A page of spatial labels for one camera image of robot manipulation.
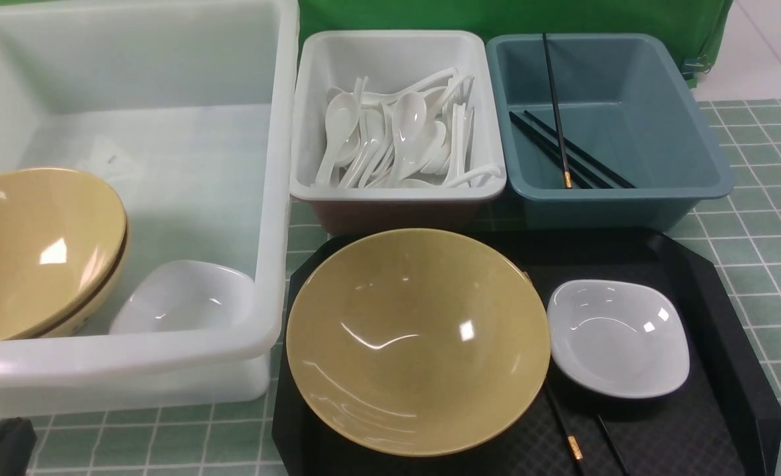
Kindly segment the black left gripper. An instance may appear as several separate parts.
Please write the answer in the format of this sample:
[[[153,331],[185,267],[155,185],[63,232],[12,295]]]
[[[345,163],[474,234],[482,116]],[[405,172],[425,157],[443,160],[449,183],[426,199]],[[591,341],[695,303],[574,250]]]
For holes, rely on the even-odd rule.
[[[25,475],[37,443],[33,422],[28,418],[0,421],[0,475]]]

